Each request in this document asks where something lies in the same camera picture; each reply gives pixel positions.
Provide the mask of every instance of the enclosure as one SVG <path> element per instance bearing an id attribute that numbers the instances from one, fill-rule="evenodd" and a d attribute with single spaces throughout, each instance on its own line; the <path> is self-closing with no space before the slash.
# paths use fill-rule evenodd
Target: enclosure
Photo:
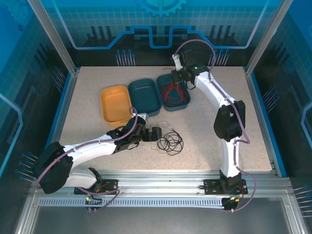
<path id="1" fill-rule="evenodd" d="M 0 232 L 310 233 L 311 7 L 304 0 L 0 0 Z M 241 203 L 252 201 L 234 214 L 208 209 L 222 196 L 200 187 L 223 167 L 213 104 L 199 87 L 182 87 L 177 105 L 164 98 L 172 55 L 192 39 L 214 52 L 199 41 L 183 50 L 246 105 L 250 144 L 240 144 L 239 166 L 257 186 L 243 175 L 249 193 Z M 146 109 L 139 112 L 149 114 L 147 126 L 178 132 L 179 154 L 140 142 L 85 160 L 83 168 L 118 180 L 120 193 L 96 214 L 73 187 L 37 189 L 31 168 L 52 142 L 86 142 L 127 123 L 108 111 L 121 106 L 108 88 L 121 86 L 124 105 Z"/>

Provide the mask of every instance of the white arm segment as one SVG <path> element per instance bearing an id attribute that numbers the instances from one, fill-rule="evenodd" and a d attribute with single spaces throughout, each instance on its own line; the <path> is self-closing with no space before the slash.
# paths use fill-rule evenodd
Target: white arm segment
<path id="1" fill-rule="evenodd" d="M 114 152 L 116 145 L 114 144 L 113 141 L 100 143 L 100 140 L 106 140 L 106 139 L 112 139 L 112 138 L 105 134 L 99 138 L 90 140 L 90 141 L 98 141 L 97 143 L 87 145 L 85 147 L 82 147 L 81 149 L 75 150 L 74 152 L 68 154 L 69 157 L 73 157 L 72 169 L 78 166 L 79 164 L 82 164 L 93 158 L 103 156 L 103 155 L 111 155 Z M 65 147 L 64 151 L 66 152 L 68 150 L 71 150 L 86 142 L 75 144 L 75 145 L 64 145 Z"/>
<path id="2" fill-rule="evenodd" d="M 235 99 L 229 96 L 223 89 L 222 87 L 216 82 L 216 80 L 213 78 L 211 75 L 211 81 L 215 85 L 217 85 L 220 90 L 227 96 L 227 98 L 231 101 L 234 102 Z M 213 86 L 208 78 L 208 72 L 202 72 L 199 74 L 199 76 L 195 77 L 195 85 L 197 88 L 199 88 L 206 96 L 207 98 L 211 101 L 211 103 L 214 105 L 214 107 L 218 110 L 221 106 L 223 105 L 230 105 L 230 103 L 222 96 L 222 94 Z M 234 165 L 234 142 L 236 140 L 240 139 L 240 137 L 235 137 L 231 139 L 230 142 L 227 142 L 225 140 L 222 141 L 222 154 L 223 154 L 223 161 L 222 161 L 222 166 L 221 166 L 221 172 L 226 176 L 226 177 L 233 177 L 238 175 L 239 171 Z M 236 144 L 236 161 L 238 164 L 238 146 L 239 144 Z"/>
<path id="3" fill-rule="evenodd" d="M 96 140 L 98 141 L 97 143 L 87 145 L 68 154 L 68 156 L 73 157 L 73 166 L 63 187 L 83 187 L 89 189 L 97 181 L 95 175 L 89 169 L 80 169 L 76 166 L 99 156 L 111 155 L 114 152 L 116 145 L 113 141 L 106 143 L 99 142 L 100 140 L 105 139 L 112 138 L 108 135 L 103 135 L 97 139 L 90 140 Z M 84 143 L 86 142 L 75 145 L 64 145 L 64 151 L 66 152 Z"/>

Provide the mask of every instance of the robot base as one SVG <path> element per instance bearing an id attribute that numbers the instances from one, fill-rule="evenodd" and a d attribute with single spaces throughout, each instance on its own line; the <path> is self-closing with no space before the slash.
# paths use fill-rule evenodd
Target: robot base
<path id="1" fill-rule="evenodd" d="M 115 190 L 118 188 L 118 180 L 116 180 L 116 179 L 103 179 L 100 183 L 97 183 L 96 186 L 97 186 L 96 188 L 94 185 L 90 189 L 86 189 L 86 190 L 93 192 L 93 193 L 103 193 L 103 192 L 112 191 L 112 190 Z M 81 191 L 78 188 L 75 188 L 74 194 L 86 195 L 85 192 Z"/>
<path id="2" fill-rule="evenodd" d="M 244 195 L 248 194 L 246 180 L 242 179 L 238 186 L 242 189 L 242 191 L 238 187 L 234 187 L 225 192 L 221 187 L 219 179 L 205 179 L 204 185 L 201 185 L 199 188 L 205 190 L 205 195 L 239 195 L 242 192 Z"/>

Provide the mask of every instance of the black mounting bracket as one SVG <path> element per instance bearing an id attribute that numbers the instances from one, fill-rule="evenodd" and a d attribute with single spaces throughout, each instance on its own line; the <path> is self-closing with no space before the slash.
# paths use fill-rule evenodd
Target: black mounting bracket
<path id="1" fill-rule="evenodd" d="M 246 180 L 242 179 L 238 185 L 242 191 L 237 187 L 233 187 L 230 190 L 224 191 L 219 179 L 205 179 L 204 185 L 200 185 L 200 189 L 204 189 L 205 195 L 240 195 L 243 191 L 244 195 L 248 194 L 248 188 Z"/>
<path id="2" fill-rule="evenodd" d="M 92 171 L 93 174 L 96 176 L 97 181 L 94 183 L 94 185 L 90 189 L 86 189 L 87 191 L 92 192 L 92 193 L 103 193 L 103 192 L 109 192 L 118 188 L 117 179 L 103 179 L 96 169 L 89 168 L 89 170 Z M 86 195 L 85 192 L 81 191 L 78 188 L 75 188 L 74 194 Z"/>
<path id="3" fill-rule="evenodd" d="M 207 64 L 197 62 L 198 55 L 192 50 L 185 50 L 179 53 L 179 59 L 183 68 L 179 71 L 173 70 L 171 72 L 175 83 L 190 81 L 193 85 L 195 85 L 195 77 L 202 72 L 209 71 Z"/>

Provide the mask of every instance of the gear logo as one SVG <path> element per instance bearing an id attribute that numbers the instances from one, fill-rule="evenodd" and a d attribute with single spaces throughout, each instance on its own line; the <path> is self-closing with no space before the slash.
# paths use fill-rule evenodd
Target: gear logo
<path id="1" fill-rule="evenodd" d="M 145 10 L 147 14 L 162 17 L 163 15 L 169 16 L 170 13 L 175 14 L 176 9 L 180 10 L 186 0 L 137 0 L 137 2 L 141 10 Z"/>

